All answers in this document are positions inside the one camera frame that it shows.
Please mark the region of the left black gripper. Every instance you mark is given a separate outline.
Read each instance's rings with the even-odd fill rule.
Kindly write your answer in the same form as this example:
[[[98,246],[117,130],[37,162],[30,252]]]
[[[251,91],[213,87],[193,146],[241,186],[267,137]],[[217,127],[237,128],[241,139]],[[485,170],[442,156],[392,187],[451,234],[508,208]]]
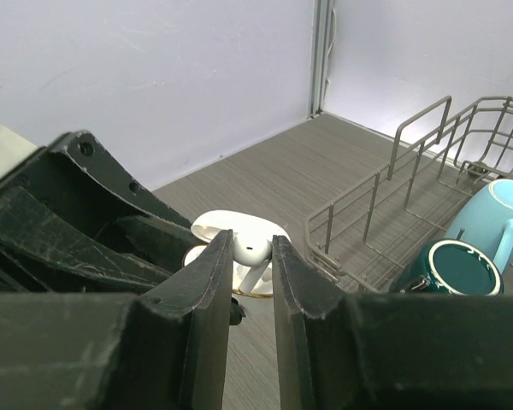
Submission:
[[[0,181],[36,149],[0,125]],[[48,149],[123,217],[91,237],[27,190],[7,189],[0,196],[1,292],[26,290],[9,259],[44,290],[143,294],[177,273],[201,244],[187,229],[191,221],[138,182],[91,132],[64,133]]]

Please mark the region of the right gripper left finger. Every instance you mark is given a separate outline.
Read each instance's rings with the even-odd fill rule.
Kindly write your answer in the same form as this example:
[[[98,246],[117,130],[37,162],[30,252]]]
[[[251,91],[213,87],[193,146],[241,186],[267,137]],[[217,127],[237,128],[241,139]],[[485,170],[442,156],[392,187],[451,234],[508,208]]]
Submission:
[[[233,234],[151,291],[0,293],[0,409],[218,409]]]

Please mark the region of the white square charging case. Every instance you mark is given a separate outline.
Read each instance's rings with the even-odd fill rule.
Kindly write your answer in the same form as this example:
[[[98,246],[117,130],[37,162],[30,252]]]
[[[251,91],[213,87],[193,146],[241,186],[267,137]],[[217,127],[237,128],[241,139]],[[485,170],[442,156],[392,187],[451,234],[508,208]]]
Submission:
[[[233,232],[233,293],[253,298],[272,297],[272,239],[288,234],[270,220],[222,209],[201,214],[192,223],[191,232],[203,244],[187,251],[183,264],[196,260],[223,230]]]

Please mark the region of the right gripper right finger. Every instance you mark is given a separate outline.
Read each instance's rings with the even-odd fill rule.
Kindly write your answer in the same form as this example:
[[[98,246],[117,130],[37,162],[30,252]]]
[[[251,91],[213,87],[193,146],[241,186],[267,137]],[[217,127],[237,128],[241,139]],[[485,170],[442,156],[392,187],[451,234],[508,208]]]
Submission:
[[[352,294],[273,239],[284,409],[513,409],[513,296]]]

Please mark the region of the white stem earbud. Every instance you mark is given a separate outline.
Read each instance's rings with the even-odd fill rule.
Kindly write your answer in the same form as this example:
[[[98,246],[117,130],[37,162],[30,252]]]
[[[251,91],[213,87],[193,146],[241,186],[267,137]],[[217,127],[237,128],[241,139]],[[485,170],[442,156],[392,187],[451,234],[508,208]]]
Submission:
[[[233,240],[233,259],[249,271],[239,285],[245,294],[251,293],[266,272],[272,254],[271,242],[262,236],[238,233]]]

